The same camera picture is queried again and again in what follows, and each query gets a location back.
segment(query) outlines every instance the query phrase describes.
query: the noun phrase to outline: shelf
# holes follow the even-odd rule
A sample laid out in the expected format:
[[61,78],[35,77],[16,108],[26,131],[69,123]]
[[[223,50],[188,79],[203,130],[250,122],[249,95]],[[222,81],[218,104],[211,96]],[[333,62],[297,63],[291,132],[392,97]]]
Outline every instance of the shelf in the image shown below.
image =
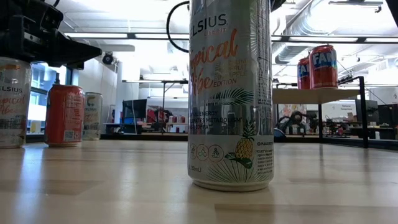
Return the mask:
[[274,104],[323,104],[359,95],[359,90],[284,90],[274,89]]

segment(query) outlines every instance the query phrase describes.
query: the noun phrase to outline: pipe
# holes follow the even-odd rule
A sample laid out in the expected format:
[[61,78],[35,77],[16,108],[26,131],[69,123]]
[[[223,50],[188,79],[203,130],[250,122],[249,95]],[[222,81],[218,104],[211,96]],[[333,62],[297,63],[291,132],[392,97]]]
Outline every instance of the pipe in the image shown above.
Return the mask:
[[330,5],[340,5],[340,6],[381,6],[383,4],[382,1],[373,1],[373,2],[365,2],[365,1],[330,1]]
[[[328,35],[334,29],[315,30],[308,24],[312,11],[323,2],[322,0],[309,0],[308,3],[286,25],[283,35]],[[277,54],[275,63],[288,64],[294,57],[306,50],[308,46],[286,46],[285,43],[273,43],[272,53]]]

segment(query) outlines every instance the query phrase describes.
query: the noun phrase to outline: pineapple illustration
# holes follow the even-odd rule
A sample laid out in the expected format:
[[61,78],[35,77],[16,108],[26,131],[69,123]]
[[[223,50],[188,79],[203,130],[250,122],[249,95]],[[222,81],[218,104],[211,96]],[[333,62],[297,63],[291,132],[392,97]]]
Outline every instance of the pineapple illustration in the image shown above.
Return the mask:
[[253,136],[256,135],[254,123],[246,123],[243,128],[242,138],[238,141],[235,148],[237,159],[250,159],[253,155]]

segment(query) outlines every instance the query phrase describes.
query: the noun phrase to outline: palm leaf illustration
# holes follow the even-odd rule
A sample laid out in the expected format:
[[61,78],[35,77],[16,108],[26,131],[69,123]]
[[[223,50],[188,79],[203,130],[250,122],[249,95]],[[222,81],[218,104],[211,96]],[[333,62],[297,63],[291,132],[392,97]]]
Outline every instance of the palm leaf illustration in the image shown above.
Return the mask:
[[223,161],[209,166],[206,176],[211,181],[224,183],[263,182],[270,179],[269,174],[259,174],[256,162],[254,161],[254,166],[247,169],[237,161]]
[[253,101],[254,94],[244,88],[223,90],[214,94],[209,99],[208,106],[216,105],[246,105]]

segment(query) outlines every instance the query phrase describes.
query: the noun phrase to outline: security camera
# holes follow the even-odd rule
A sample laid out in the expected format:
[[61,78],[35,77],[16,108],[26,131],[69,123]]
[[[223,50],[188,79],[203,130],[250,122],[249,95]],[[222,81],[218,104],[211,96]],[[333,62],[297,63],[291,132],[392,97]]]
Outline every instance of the security camera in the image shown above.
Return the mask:
[[105,65],[112,65],[114,63],[114,57],[112,52],[106,52],[105,56],[102,58],[102,62]]

